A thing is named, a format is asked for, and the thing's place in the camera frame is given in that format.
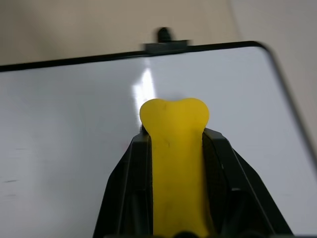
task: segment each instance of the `yellow bone-shaped object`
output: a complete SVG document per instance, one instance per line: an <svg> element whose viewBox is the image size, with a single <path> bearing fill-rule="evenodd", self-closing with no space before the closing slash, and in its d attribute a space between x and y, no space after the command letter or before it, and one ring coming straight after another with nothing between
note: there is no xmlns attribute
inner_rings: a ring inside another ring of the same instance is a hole
<svg viewBox="0 0 317 238"><path fill-rule="evenodd" d="M213 235L203 160L207 106L187 98L144 103L140 118L152 142L154 235Z"/></svg>

